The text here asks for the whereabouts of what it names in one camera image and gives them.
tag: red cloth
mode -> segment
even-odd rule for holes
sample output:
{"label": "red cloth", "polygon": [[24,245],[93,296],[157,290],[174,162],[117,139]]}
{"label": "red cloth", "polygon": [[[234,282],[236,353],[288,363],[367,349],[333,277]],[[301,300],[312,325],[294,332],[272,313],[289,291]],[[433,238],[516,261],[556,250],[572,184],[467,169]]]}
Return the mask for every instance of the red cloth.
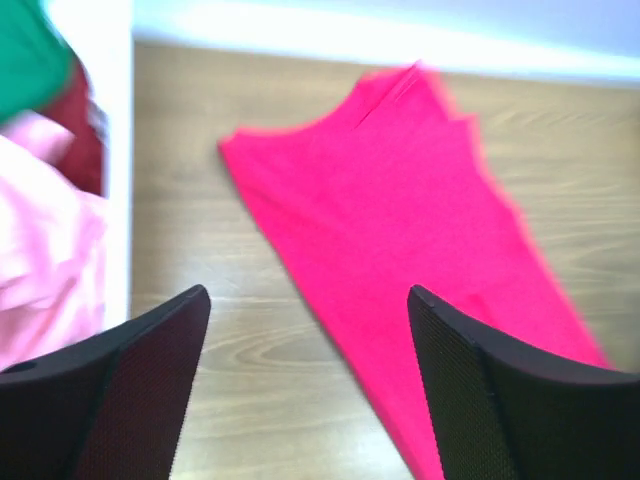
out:
{"label": "red cloth", "polygon": [[369,75],[313,125],[241,129],[219,145],[255,221],[428,480],[443,475],[407,319],[412,285],[539,348],[607,365],[488,175],[473,119],[442,94],[415,66]]}
{"label": "red cloth", "polygon": [[79,189],[102,195],[103,144],[89,122],[89,83],[79,60],[74,70],[69,88],[40,113],[74,135],[56,168]]}

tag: white box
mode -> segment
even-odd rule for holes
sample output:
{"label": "white box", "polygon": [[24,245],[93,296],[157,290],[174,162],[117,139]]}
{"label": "white box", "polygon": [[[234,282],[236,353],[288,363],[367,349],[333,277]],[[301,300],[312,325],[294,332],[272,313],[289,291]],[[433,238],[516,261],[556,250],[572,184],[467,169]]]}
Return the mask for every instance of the white box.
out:
{"label": "white box", "polygon": [[131,0],[44,0],[52,23],[84,63],[107,115],[109,204],[105,329],[129,318],[133,178]]}

